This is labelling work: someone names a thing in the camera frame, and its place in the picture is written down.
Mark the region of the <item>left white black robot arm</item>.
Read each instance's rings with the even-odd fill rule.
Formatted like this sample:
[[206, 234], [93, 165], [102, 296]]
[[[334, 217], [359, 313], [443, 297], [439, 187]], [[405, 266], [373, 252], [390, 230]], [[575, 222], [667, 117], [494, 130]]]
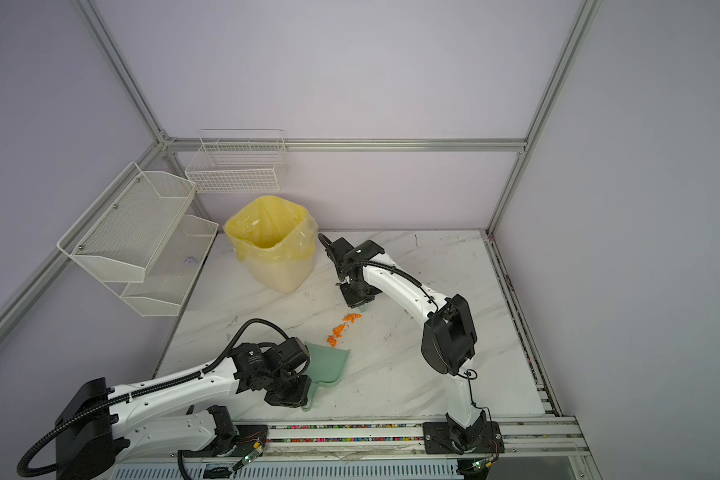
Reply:
[[223, 400], [264, 392], [266, 404], [298, 408], [308, 402], [308, 347], [268, 320], [279, 343], [244, 343], [240, 329], [214, 360], [142, 383], [85, 383], [53, 429], [18, 461], [22, 478], [55, 474], [92, 479], [128, 457], [172, 452], [182, 477], [186, 458], [236, 456], [244, 465], [261, 454], [268, 429], [238, 427]]

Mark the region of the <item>green plastic dustpan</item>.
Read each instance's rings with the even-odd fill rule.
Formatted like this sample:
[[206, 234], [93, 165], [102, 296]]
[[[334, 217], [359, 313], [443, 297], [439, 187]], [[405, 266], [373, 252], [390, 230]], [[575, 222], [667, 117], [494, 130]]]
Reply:
[[307, 403], [301, 407], [301, 410], [307, 412], [313, 407], [317, 392], [321, 388], [330, 388], [340, 382], [350, 351], [313, 343], [306, 343], [305, 346], [310, 354], [310, 365], [306, 375], [310, 378], [311, 384], [307, 393]]

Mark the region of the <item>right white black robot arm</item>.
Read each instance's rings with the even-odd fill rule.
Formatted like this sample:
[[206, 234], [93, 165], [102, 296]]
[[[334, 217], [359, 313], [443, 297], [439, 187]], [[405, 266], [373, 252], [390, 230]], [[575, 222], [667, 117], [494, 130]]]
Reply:
[[335, 267], [347, 306], [359, 308], [379, 294], [389, 296], [420, 327], [425, 362], [448, 380], [445, 419], [422, 426], [425, 451], [491, 458], [504, 453], [499, 424], [473, 396], [472, 382], [478, 374], [472, 359], [478, 336], [467, 300], [426, 286], [371, 240], [354, 246], [345, 238], [331, 240], [323, 233], [318, 240]]

